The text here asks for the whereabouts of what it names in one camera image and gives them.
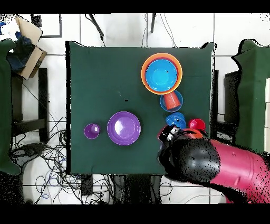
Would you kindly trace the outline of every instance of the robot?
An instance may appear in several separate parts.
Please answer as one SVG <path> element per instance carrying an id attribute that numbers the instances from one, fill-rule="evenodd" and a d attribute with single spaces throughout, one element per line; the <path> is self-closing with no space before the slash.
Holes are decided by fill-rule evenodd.
<path id="1" fill-rule="evenodd" d="M 203 131 L 166 126 L 158 135 L 166 177 L 222 192 L 227 203 L 270 203 L 270 156 L 217 140 Z"/>

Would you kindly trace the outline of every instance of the blue bowl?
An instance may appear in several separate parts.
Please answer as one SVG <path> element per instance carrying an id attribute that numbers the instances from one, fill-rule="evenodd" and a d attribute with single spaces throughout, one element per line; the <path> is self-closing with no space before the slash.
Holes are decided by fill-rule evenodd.
<path id="1" fill-rule="evenodd" d="M 153 61 L 146 70 L 146 82 L 155 91 L 167 91 L 175 85 L 176 81 L 176 67 L 168 60 Z"/>
<path id="2" fill-rule="evenodd" d="M 179 101 L 181 103 L 180 106 L 178 106 L 178 107 L 167 110 L 167 107 L 165 105 L 164 95 L 161 95 L 161 97 L 160 97 L 160 105 L 161 105 L 161 107 L 165 111 L 171 112 L 171 113 L 178 111 L 181 108 L 182 104 L 183 104 L 183 97 L 182 97 L 181 93 L 178 92 L 177 90 L 175 90 L 174 92 L 175 92 L 176 96 L 178 97 L 178 99 L 179 99 Z"/>
<path id="3" fill-rule="evenodd" d="M 186 128 L 186 121 L 180 112 L 175 112 L 165 119 L 166 123 L 171 126 L 171 125 L 176 125 L 177 127 L 183 129 Z"/>

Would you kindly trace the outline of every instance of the floor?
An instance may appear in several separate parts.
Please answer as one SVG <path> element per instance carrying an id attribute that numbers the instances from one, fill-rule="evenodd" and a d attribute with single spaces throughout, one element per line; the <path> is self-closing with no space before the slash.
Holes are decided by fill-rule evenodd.
<path id="1" fill-rule="evenodd" d="M 218 119 L 223 119 L 224 113 L 224 74 L 238 70 L 237 64 L 231 56 L 237 54 L 238 46 L 243 39 L 256 39 L 260 44 L 270 44 L 270 22 L 269 14 L 157 14 L 155 30 L 150 33 L 151 16 L 148 14 L 148 43 L 146 34 L 145 14 L 96 14 L 95 19 L 104 33 L 104 42 L 110 46 L 136 46 L 141 47 L 172 47 L 172 40 L 168 35 L 163 22 L 167 23 L 173 33 L 176 46 L 188 46 L 199 48 L 206 42 L 217 43 L 215 52 L 215 69 L 219 70 L 219 95 L 218 95 Z M 22 15 L 31 20 L 30 15 Z M 44 35 L 59 35 L 58 16 L 55 14 L 42 14 Z M 77 41 L 85 46 L 103 46 L 99 33 L 91 21 L 84 14 L 62 14 L 62 37 L 41 38 L 38 46 L 47 51 L 41 68 L 48 69 L 49 76 L 49 111 L 50 129 L 55 122 L 61 120 L 58 129 L 65 129 L 66 120 L 66 67 L 65 67 L 65 45 L 64 42 Z M 33 79 L 24 80 L 24 84 L 31 93 L 38 97 L 37 83 L 38 75 Z M 38 101 L 26 88 L 23 89 L 23 118 L 24 120 L 36 119 L 38 116 Z M 38 134 L 27 133 L 23 144 L 39 142 Z M 50 140 L 51 145 L 57 145 L 58 139 Z M 31 161 L 24 173 L 23 189 L 26 198 L 35 201 L 40 197 L 40 191 L 44 181 L 39 176 L 49 172 L 48 165 L 42 158 Z M 95 189 L 99 191 L 103 179 L 102 175 L 94 175 L 96 180 Z M 61 191 L 57 183 L 50 183 L 44 190 L 44 197 L 40 197 L 38 204 L 80 204 L 72 191 Z M 162 203 L 224 203 L 222 194 L 213 189 L 204 188 L 189 183 L 170 182 L 162 178 L 160 194 Z"/>

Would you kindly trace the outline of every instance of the purple cup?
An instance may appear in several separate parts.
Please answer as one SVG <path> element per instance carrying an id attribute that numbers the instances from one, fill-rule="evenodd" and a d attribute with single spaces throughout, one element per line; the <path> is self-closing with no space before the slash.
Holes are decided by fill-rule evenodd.
<path id="1" fill-rule="evenodd" d="M 88 139 L 95 139 L 98 137 L 100 131 L 100 126 L 97 124 L 88 124 L 84 128 L 84 135 Z"/>

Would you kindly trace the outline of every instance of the purple bowl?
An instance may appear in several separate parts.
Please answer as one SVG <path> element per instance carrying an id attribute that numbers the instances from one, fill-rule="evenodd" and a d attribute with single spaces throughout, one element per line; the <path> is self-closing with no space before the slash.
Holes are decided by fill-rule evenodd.
<path id="1" fill-rule="evenodd" d="M 100 131 L 100 126 L 97 124 L 88 124 L 84 128 L 84 135 L 88 139 L 95 139 L 98 137 Z"/>
<path id="2" fill-rule="evenodd" d="M 141 133 L 138 118 L 126 111 L 114 114 L 107 125 L 110 139 L 118 145 L 130 145 L 135 142 Z"/>

